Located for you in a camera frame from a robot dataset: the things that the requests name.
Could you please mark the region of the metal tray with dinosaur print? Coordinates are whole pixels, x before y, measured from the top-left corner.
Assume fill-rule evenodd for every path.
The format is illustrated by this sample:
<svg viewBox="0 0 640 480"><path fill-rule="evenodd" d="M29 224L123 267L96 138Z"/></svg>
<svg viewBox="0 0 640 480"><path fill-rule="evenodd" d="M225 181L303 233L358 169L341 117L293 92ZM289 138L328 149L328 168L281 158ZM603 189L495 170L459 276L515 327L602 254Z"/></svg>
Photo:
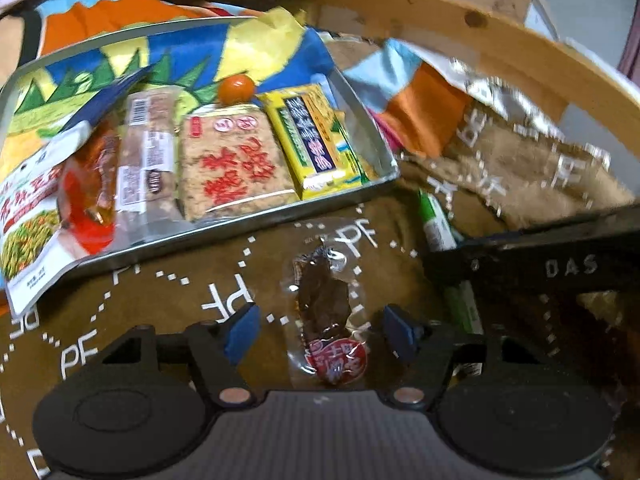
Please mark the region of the metal tray with dinosaur print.
<svg viewBox="0 0 640 480"><path fill-rule="evenodd" d="M398 177L318 32L283 9L99 36L1 89L15 310L78 266L341 207Z"/></svg>

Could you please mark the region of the brown red crispy snack pack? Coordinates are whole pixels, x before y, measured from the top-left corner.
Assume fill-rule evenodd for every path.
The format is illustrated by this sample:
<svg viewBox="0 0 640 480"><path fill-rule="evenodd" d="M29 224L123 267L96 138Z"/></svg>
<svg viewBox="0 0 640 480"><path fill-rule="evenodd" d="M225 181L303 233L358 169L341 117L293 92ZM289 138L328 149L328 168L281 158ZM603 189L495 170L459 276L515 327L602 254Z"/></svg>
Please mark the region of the brown red crispy snack pack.
<svg viewBox="0 0 640 480"><path fill-rule="evenodd" d="M235 218L298 201L267 115L254 104L183 117L178 196L191 222Z"/></svg>

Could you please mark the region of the white green bean snack bag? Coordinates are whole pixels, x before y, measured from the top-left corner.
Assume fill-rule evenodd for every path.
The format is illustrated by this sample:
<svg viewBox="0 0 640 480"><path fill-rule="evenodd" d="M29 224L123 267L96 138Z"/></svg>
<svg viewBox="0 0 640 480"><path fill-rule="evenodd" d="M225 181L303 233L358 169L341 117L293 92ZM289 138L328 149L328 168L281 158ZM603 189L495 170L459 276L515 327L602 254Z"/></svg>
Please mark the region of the white green bean snack bag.
<svg viewBox="0 0 640 480"><path fill-rule="evenodd" d="M1 189L1 274L11 313L20 318L89 253L63 226L58 209L64 162L89 139L83 120L25 159Z"/></svg>

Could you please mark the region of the curved wooden bed rail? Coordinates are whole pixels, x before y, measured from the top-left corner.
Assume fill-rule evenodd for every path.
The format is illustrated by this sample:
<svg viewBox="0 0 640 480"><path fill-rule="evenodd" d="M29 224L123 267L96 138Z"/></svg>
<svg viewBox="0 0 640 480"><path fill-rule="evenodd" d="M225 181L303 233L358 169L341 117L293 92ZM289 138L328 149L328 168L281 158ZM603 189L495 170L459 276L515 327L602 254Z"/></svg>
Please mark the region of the curved wooden bed rail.
<svg viewBox="0 0 640 480"><path fill-rule="evenodd" d="M575 49L500 14L456 0L303 0L320 24L325 6L362 19L359 33L401 37L407 28L436 32L498 63L504 76L527 77L560 100L575 104L639 153L639 99Z"/></svg>

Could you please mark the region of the green sausage stick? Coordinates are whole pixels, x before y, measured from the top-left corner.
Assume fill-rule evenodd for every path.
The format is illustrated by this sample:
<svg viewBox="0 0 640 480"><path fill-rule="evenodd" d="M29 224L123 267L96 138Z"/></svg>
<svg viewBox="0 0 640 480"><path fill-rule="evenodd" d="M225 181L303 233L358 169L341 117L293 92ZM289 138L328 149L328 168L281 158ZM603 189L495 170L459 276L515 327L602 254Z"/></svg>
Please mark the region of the green sausage stick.
<svg viewBox="0 0 640 480"><path fill-rule="evenodd" d="M428 246L427 269L433 272L434 281L444 288L452 322L467 334L482 336L485 331L471 283L456 260L458 243L454 231L433 194L420 190L418 197Z"/></svg>

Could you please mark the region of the small orange tangerine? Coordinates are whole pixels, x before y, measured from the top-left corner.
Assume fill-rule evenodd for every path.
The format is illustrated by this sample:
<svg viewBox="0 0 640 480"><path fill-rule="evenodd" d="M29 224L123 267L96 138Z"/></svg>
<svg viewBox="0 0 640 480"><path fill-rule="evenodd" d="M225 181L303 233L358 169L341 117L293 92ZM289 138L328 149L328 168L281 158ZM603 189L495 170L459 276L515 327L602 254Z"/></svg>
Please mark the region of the small orange tangerine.
<svg viewBox="0 0 640 480"><path fill-rule="evenodd" d="M256 84L247 74L228 76L218 86L217 101L222 106L248 103L255 91Z"/></svg>

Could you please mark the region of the blue white long box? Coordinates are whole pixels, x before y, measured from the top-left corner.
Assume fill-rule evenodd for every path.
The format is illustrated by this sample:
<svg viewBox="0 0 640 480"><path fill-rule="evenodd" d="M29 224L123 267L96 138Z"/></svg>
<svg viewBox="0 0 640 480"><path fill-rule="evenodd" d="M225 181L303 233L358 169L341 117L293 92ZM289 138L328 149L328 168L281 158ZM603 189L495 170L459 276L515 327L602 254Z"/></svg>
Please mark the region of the blue white long box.
<svg viewBox="0 0 640 480"><path fill-rule="evenodd" d="M128 94L133 86L149 76L152 70L152 66L141 67L127 75L122 75L115 79L109 86L96 92L96 94L64 124L62 132L70 130L82 122L86 122L90 127L99 125L103 117Z"/></svg>

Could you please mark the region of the orange red snack bag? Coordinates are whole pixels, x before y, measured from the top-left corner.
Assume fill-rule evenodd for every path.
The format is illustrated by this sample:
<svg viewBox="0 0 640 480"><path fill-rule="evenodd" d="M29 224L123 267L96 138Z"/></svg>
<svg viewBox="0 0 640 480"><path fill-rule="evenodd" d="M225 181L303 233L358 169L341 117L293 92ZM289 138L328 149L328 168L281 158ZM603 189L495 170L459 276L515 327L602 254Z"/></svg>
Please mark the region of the orange red snack bag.
<svg viewBox="0 0 640 480"><path fill-rule="evenodd" d="M89 255L102 252L114 238L119 147L118 117L110 113L63 167L58 191L62 227Z"/></svg>

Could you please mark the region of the colourful cartoon monkey blanket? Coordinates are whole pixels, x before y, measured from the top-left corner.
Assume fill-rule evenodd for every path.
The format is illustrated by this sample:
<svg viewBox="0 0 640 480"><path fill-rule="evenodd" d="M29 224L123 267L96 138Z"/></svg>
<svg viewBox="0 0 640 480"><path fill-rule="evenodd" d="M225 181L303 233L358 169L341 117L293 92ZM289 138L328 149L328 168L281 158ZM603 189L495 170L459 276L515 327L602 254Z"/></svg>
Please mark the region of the colourful cartoon monkey blanket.
<svg viewBox="0 0 640 480"><path fill-rule="evenodd" d="M353 200L330 214L306 214L265 230L218 244L201 243L138 264L109 266L104 272L55 286L24 320L1 318L1 474L6 479L35 479L47 467L30 429L39 397L65 372L81 367L93 352L131 325L145 322L172 330L211 314L220 318L243 302L256 299L265 312L265 333L242 365L251 384L280 387L285 373L285 339L281 330L284 295L277 281L284 259L307 236L337 228L341 243L355 249L367 313L386 300L416 308L432 293L420 274L423 249L418 217L411 211L413 188L442 193L440 202L457 228L472 235L507 226L577 214L590 207L611 207L630 200L629 191L588 158L570 182L555 177L548 165L506 148L498 162L483 169L472 160L455 162L446 151L454 130L466 124L469 98L426 62L427 49L442 51L523 91L550 118L567 105L527 77L504 76L497 62L469 47L422 29L407 28L397 37L360 35L355 13L325 6L320 24L303 0L274 2L299 24L330 32L331 58L347 70L352 88L366 104L386 138L409 154L400 180L370 202Z"/></svg>

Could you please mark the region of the clear dark meat snack pack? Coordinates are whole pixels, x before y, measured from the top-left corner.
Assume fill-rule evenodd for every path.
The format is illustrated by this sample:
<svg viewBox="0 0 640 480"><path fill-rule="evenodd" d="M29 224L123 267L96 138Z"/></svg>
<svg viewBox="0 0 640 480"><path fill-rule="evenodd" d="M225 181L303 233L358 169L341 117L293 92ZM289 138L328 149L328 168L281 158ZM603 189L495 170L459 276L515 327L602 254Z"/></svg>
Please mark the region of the clear dark meat snack pack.
<svg viewBox="0 0 640 480"><path fill-rule="evenodd" d="M372 335L354 255L328 233L308 236L284 265L283 333L297 389L364 386Z"/></svg>

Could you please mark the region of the long clear bread snack pack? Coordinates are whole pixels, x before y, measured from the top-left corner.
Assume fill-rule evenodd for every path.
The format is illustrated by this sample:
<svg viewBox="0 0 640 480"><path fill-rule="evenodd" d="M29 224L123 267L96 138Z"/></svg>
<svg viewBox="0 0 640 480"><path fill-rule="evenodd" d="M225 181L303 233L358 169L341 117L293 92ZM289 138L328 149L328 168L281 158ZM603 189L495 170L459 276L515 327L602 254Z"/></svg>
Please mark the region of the long clear bread snack pack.
<svg viewBox="0 0 640 480"><path fill-rule="evenodd" d="M180 89L130 94L120 138L114 245L125 248L178 232L175 108Z"/></svg>

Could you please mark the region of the yellow purple cracker pack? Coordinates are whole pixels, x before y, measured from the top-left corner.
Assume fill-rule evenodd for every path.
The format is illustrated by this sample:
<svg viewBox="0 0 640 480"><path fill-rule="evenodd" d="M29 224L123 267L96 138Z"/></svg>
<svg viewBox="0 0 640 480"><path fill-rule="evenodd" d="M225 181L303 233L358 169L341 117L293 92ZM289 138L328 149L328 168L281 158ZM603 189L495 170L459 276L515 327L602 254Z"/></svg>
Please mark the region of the yellow purple cracker pack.
<svg viewBox="0 0 640 480"><path fill-rule="evenodd" d="M369 182L350 143L345 114L332 107L318 84L304 84L257 96L291 169L301 200Z"/></svg>

